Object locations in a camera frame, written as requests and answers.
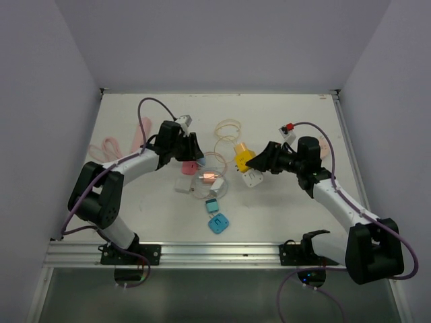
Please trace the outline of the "light blue charger plug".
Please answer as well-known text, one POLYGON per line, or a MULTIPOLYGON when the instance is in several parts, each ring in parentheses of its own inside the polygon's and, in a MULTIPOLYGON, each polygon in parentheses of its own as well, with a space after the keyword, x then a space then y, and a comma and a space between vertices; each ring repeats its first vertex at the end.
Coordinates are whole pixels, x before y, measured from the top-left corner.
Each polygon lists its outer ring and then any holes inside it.
POLYGON ((203 157, 203 158, 200 158, 200 159, 198 159, 197 161, 196 161, 196 163, 197 163, 197 165, 200 167, 200 168, 202 168, 202 167, 204 167, 205 165, 206 165, 206 159, 203 157))

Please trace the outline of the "pink plug adapter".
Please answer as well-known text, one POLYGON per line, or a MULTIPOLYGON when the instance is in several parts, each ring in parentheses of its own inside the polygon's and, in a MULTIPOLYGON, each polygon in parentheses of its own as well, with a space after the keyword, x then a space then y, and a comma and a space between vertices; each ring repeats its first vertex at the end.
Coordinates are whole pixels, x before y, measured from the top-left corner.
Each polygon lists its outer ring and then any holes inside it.
POLYGON ((193 176, 196 174, 199 166, 196 161, 184 161, 181 166, 181 173, 188 176, 193 176))

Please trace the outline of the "white plug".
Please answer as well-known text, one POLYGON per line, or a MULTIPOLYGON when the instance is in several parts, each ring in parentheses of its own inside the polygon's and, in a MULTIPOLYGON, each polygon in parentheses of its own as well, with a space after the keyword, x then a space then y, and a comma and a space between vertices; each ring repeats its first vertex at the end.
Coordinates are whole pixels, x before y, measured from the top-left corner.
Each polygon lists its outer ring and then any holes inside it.
POLYGON ((248 188, 253 188, 256 185, 262 183, 264 177, 262 172, 249 169, 242 174, 242 179, 248 188))
POLYGON ((179 193, 189 194, 191 191, 191 178, 178 178, 174 183, 174 190, 179 193))

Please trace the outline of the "yellow cube socket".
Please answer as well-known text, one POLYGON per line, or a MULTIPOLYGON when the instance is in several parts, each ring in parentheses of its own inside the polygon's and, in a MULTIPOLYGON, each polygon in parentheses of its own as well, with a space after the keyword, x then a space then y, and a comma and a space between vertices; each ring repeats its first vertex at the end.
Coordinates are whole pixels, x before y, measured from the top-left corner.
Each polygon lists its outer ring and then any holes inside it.
POLYGON ((247 166, 246 163, 249 160, 253 159, 255 156, 256 156, 255 152, 249 149, 236 153, 234 161, 236 163, 238 171, 242 173, 247 172, 250 169, 250 167, 247 166))

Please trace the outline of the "orange yellow charger plug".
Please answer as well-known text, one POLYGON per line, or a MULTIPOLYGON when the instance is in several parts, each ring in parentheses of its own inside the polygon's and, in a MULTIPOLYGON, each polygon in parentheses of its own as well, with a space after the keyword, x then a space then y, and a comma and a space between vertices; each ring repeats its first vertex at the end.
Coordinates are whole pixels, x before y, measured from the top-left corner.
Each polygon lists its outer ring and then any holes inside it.
POLYGON ((238 143, 234 146, 234 151, 236 155, 239 155, 247 150, 247 146, 244 142, 238 143))

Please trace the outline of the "orange small charger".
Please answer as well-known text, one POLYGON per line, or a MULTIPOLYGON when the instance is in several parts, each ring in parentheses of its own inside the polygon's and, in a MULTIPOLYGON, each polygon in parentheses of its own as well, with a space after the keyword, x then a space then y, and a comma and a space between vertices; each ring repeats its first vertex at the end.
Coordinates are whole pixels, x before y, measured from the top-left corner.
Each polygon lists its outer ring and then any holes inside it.
POLYGON ((219 175, 215 172, 204 172, 199 176, 199 179, 203 184, 213 184, 218 178, 219 175))

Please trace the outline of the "white large charger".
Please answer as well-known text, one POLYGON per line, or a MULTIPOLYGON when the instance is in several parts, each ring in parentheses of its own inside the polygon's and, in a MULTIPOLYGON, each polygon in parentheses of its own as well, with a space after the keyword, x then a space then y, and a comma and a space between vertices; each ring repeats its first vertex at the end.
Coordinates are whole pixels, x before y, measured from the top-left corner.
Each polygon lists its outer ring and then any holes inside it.
POLYGON ((223 191, 223 188, 225 186, 225 181, 223 178, 218 178, 210 187, 209 194, 213 197, 219 196, 221 191, 223 191))

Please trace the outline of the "teal plug adapter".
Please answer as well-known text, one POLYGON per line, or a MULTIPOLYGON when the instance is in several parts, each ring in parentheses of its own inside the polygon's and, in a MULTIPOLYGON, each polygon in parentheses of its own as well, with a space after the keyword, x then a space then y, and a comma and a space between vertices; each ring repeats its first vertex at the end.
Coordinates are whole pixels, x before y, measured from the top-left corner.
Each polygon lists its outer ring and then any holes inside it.
POLYGON ((208 199, 205 202, 205 208, 209 214, 217 213, 220 210, 217 199, 208 199))

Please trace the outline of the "pink rectangular power strip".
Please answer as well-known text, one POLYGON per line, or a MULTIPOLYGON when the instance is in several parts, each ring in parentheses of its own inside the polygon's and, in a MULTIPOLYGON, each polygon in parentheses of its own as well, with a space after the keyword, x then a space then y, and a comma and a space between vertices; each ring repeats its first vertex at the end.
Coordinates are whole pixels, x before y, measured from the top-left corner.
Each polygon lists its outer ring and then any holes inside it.
MULTIPOLYGON (((152 121, 147 117, 143 117, 141 119, 141 125, 143 126, 143 130, 145 132, 145 137, 148 138, 148 136, 151 134, 152 121)), ((136 132, 134 134, 131 149, 130 149, 131 153, 140 149, 141 146, 144 144, 144 138, 143 138, 143 134, 142 134, 142 130, 141 130, 141 125, 140 125, 140 123, 137 124, 137 129, 136 129, 136 132)))

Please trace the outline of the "round pink power socket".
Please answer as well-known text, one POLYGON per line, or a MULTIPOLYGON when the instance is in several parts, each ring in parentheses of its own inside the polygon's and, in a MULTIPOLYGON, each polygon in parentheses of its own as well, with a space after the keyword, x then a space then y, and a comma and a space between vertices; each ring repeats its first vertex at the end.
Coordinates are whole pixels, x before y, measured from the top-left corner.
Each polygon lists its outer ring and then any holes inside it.
POLYGON ((320 159, 324 160, 330 154, 330 148, 324 136, 319 137, 320 159))

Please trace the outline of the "blue plug adapter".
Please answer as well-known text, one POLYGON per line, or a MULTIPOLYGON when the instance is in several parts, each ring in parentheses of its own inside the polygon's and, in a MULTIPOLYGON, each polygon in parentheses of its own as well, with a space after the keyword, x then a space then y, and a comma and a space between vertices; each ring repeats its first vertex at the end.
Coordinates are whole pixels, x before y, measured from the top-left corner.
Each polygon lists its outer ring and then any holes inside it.
POLYGON ((214 215, 208 222, 208 227, 214 234, 221 234, 229 225, 228 218, 222 213, 214 215))

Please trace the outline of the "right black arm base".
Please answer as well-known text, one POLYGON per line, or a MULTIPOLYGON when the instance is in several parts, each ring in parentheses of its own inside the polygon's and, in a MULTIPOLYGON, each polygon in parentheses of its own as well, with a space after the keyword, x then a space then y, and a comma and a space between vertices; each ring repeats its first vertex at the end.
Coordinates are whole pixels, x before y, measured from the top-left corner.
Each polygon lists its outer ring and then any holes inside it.
POLYGON ((300 242, 287 240, 278 246, 282 266, 337 266, 338 263, 322 256, 307 255, 300 242))

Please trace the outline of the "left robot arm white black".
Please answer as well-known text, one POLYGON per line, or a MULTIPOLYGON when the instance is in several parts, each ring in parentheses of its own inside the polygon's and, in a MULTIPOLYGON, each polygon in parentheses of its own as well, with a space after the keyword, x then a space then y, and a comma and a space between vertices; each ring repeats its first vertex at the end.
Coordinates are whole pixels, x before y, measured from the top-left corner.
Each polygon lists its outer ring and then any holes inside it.
POLYGON ((67 208, 99 230, 117 246, 116 256, 125 264, 138 260, 140 248, 137 234, 121 219, 119 211, 123 188, 141 176, 163 168, 172 158, 180 162, 204 157, 197 135, 189 131, 191 117, 181 116, 164 121, 153 143, 142 150, 105 164, 86 163, 75 183, 67 208))

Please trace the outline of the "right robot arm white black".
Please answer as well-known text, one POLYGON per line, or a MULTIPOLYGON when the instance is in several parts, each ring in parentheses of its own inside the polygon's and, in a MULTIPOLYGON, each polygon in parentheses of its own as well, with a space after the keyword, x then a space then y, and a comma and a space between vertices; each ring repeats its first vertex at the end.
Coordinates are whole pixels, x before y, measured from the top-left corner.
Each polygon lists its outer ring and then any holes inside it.
POLYGON ((347 238, 337 238, 327 229, 308 232, 300 242, 301 259, 315 264, 327 258, 346 267, 352 280, 365 284, 389 279, 404 272, 401 242, 397 224, 369 214, 361 204, 346 203, 343 189, 332 180, 331 172, 322 166, 321 148, 315 137, 301 137, 295 152, 281 144, 269 142, 246 165, 260 172, 296 175, 299 187, 320 203, 346 230, 347 238))

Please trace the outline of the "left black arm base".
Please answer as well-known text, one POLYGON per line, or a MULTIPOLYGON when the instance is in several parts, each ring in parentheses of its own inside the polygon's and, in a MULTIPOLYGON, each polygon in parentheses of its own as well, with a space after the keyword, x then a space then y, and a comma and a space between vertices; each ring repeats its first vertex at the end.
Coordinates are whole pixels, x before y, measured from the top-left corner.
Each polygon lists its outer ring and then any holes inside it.
POLYGON ((104 244, 98 247, 102 253, 100 264, 115 266, 133 266, 142 264, 138 255, 145 257, 151 266, 158 266, 161 258, 161 245, 159 244, 136 244, 128 250, 120 251, 112 245, 104 244))

